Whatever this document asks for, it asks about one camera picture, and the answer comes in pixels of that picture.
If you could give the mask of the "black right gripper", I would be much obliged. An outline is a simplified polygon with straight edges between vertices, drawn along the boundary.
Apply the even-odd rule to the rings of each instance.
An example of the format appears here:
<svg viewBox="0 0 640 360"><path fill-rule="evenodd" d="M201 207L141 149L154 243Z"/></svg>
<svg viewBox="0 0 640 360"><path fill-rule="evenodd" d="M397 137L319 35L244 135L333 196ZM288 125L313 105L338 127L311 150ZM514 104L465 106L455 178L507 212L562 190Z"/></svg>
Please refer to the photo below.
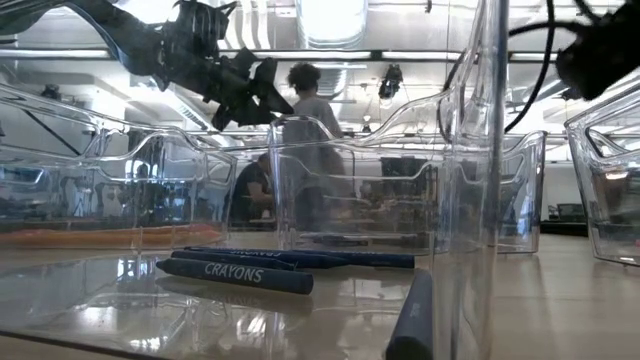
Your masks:
<svg viewBox="0 0 640 360"><path fill-rule="evenodd" d="M594 100L635 70L635 22L602 26L575 24L575 41L559 51L555 66L560 80Z"/></svg>

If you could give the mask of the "silver ceiling air duct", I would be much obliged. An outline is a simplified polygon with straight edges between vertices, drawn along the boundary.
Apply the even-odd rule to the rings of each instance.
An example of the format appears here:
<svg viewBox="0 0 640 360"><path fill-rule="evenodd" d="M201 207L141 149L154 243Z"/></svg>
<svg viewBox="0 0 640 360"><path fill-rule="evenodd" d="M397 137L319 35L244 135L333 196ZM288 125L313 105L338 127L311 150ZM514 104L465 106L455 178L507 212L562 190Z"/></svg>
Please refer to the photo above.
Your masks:
<svg viewBox="0 0 640 360"><path fill-rule="evenodd" d="M298 37L305 50L355 50L364 38L368 0L295 0ZM318 94L334 99L347 84L347 63L312 61Z"/></svg>

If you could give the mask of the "clear plastic bin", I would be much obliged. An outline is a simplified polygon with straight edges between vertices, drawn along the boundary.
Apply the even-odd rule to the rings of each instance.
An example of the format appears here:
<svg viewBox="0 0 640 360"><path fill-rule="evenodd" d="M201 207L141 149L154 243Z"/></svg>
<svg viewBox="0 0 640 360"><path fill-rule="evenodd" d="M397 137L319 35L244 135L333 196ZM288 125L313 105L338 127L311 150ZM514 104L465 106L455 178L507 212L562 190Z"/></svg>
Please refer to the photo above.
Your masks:
<svg viewBox="0 0 640 360"><path fill-rule="evenodd" d="M110 130L79 155L0 145L0 247L171 249L226 232L236 159L177 130ZM208 224L219 232L150 233Z"/></svg>
<svg viewBox="0 0 640 360"><path fill-rule="evenodd" d="M640 267L640 85L565 128L594 257Z"/></svg>
<svg viewBox="0 0 640 360"><path fill-rule="evenodd" d="M0 38L28 30L68 0L0 0ZM144 23L163 24L174 2L108 0ZM490 360L492 282L500 195L508 0L473 0L473 23L461 65L442 92L406 103L376 131L408 123L408 132L436 129L448 144L450 205L439 240L408 254L415 267L347 265L296 268L313 275L309 295L174 276L156 267L185 247L285 248L276 231L276 197L263 218L234 226L231 200L244 167L267 153L265 142L226 148L220 140L175 126L112 117L62 102L47 92L0 83L0 145L79 155L104 131L177 130L236 161L225 235L212 243L171 249L0 247L0 358L55 360L54 344L76 358L97 354L130 360L385 360L385 351L417 269L433 279L434 360ZM460 159L479 160L478 220L456 225Z"/></svg>
<svg viewBox="0 0 640 360"><path fill-rule="evenodd" d="M431 133L417 129L408 132L408 123L395 124L383 133L367 136L330 138L326 146L335 148L344 161L351 195L340 200L349 208L347 215L337 219L335 232L309 232L296 227L294 196L283 174L286 168L284 151L296 143L283 140L283 131L291 122L301 121L291 116L272 123L268 132L271 166L274 172L276 197L276 231L285 248L327 249L343 251L404 251L427 252L435 245L445 251L446 240L439 240L440 225L448 220L451 208L441 201L447 190L449 163L445 159L448 144L436 129ZM540 207L544 179L544 156L547 134L536 131L526 135L506 136L503 142L503 163L498 216L498 253L535 253L540 234ZM397 196L383 190L382 158L409 157L426 159L428 189L423 195ZM464 181L458 191L456 225L465 220L478 220L475 196L481 195L480 161L469 156L460 159L457 170ZM368 240L366 247L329 247L312 242L315 238Z"/></svg>

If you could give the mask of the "person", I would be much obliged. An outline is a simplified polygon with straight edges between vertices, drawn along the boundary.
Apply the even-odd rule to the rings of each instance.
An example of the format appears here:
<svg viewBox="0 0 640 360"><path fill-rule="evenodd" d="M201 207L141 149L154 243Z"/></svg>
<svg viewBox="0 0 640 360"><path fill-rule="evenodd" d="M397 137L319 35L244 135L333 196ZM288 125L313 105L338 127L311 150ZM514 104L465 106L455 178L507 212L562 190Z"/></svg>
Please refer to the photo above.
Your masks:
<svg viewBox="0 0 640 360"><path fill-rule="evenodd" d="M341 155L325 141L340 138L342 131L326 99L318 95L321 71L310 63L295 64L287 81L298 101L294 113L301 121L285 126L283 140L296 143L296 148L284 151L286 168L283 174L294 196L296 227L309 232L335 232L337 219L349 208L340 200L351 195Z"/></svg>
<svg viewBox="0 0 640 360"><path fill-rule="evenodd" d="M249 224L271 211L274 200L270 185L271 162L267 153L242 169L231 200L230 220L234 226Z"/></svg>

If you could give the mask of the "black ceiling light rail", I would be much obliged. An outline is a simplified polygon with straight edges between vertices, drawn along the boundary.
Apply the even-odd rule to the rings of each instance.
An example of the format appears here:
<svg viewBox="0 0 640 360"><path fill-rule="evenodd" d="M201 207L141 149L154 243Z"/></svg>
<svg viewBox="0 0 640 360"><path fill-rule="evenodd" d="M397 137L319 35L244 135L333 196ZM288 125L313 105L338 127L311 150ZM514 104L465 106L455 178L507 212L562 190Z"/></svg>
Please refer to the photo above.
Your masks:
<svg viewBox="0 0 640 360"><path fill-rule="evenodd" d="M448 51L324 51L324 50L254 50L259 58L271 57L282 61L328 61L328 62L453 62L459 52ZM0 48L0 58L7 59L91 59L112 58L108 49L35 49Z"/></svg>

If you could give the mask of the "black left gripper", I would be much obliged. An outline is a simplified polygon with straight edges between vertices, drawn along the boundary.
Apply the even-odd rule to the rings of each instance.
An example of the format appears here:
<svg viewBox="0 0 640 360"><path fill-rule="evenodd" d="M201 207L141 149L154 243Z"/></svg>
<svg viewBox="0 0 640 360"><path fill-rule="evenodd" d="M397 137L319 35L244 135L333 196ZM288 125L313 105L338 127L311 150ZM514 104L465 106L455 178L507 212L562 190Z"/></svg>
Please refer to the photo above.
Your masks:
<svg viewBox="0 0 640 360"><path fill-rule="evenodd" d="M251 80L251 68L257 62L258 58L247 48L234 58L210 60L183 45L163 42L162 91L175 84L201 95L204 102L217 102L211 124L218 131L232 121L239 127L268 125L273 121L271 112L289 115L294 109L274 85L277 61L270 57L262 60Z"/></svg>

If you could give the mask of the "black monitor screen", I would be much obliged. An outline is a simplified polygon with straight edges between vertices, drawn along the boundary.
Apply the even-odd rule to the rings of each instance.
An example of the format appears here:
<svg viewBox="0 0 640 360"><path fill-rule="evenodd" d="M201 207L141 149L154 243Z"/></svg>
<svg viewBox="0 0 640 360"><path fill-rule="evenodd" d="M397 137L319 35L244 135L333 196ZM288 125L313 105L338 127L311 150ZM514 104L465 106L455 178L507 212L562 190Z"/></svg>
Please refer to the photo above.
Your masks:
<svg viewBox="0 0 640 360"><path fill-rule="evenodd" d="M397 196L423 195L428 189L426 159L382 158L383 190Z"/></svg>

